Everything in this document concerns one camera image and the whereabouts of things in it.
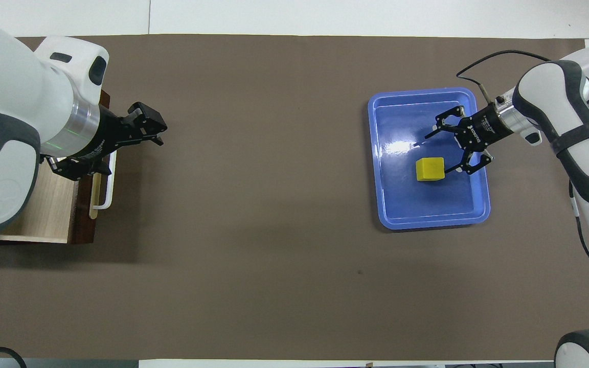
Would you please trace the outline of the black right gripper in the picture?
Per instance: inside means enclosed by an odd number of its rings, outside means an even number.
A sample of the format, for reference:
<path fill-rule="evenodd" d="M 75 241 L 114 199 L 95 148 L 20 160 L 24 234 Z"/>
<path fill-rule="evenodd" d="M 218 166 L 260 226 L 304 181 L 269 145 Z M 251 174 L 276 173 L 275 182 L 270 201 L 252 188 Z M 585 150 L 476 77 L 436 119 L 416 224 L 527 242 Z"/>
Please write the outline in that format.
<path fill-rule="evenodd" d="M 448 124 L 446 120 L 449 117 L 459 118 L 458 124 Z M 435 117 L 432 131 L 425 135 L 424 139 L 430 139 L 439 132 L 457 135 L 459 147 L 465 150 L 460 161 L 456 165 L 446 168 L 445 174 L 464 172 L 467 175 L 472 175 L 493 162 L 493 156 L 485 149 L 504 138 L 504 124 L 495 105 L 486 105 L 470 116 L 466 115 L 463 105 L 459 105 L 438 114 Z M 472 165 L 470 162 L 475 151 L 482 151 L 482 153 L 478 153 L 479 161 L 476 165 Z"/>

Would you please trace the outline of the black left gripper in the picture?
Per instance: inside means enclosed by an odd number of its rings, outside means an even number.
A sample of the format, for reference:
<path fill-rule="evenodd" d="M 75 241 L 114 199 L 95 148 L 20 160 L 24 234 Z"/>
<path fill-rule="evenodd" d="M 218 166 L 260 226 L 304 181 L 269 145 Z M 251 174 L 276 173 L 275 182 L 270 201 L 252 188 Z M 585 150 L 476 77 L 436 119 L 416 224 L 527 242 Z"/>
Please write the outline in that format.
<path fill-rule="evenodd" d="M 122 118 L 99 105 L 98 128 L 83 149 L 70 157 L 47 155 L 47 163 L 54 174 L 71 181 L 80 181 L 94 174 L 111 175 L 112 170 L 104 157 L 121 147 L 137 145 L 145 141 L 162 146 L 161 138 L 168 126 L 162 115 L 142 102 L 133 103 Z"/>

